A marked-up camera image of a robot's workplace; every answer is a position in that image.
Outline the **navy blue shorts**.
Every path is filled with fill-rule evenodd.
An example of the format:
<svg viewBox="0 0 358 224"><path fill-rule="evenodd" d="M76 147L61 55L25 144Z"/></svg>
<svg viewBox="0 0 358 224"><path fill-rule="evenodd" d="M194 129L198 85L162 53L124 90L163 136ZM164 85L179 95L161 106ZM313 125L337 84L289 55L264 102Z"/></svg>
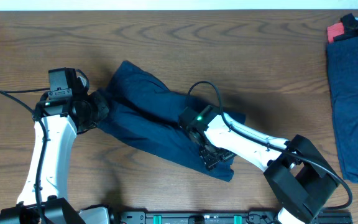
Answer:
<svg viewBox="0 0 358 224"><path fill-rule="evenodd" d="M100 89L109 113L98 128L123 143L229 182L232 161L220 162L208 170L199 155L199 145L179 126L179 115L189 106L197 112L209 102L176 93L152 74L123 61L106 88Z"/></svg>

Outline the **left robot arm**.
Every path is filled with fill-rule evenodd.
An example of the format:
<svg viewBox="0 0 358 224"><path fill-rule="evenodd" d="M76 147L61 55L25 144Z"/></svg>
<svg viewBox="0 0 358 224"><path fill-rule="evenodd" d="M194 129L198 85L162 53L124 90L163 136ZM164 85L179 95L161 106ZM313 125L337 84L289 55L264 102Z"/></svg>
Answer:
<svg viewBox="0 0 358 224"><path fill-rule="evenodd" d="M105 205L77 212L68 202L70 155L77 135L96 128L108 113L106 100L88 93L90 81L79 69L49 70L50 86L35 108L35 144L29 173L14 207L0 212L0 223L110 223Z"/></svg>

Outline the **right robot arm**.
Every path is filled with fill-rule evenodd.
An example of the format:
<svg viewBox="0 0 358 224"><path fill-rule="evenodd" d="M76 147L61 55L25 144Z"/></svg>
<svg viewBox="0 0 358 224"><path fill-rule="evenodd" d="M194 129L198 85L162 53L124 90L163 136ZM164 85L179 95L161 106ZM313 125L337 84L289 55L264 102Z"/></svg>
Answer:
<svg viewBox="0 0 358 224"><path fill-rule="evenodd" d="M340 184L338 176L311 141L291 141L260 133L207 106L185 108L179 124L200 146L205 168L213 170L234 156L258 167L282 204L277 223L311 223Z"/></svg>

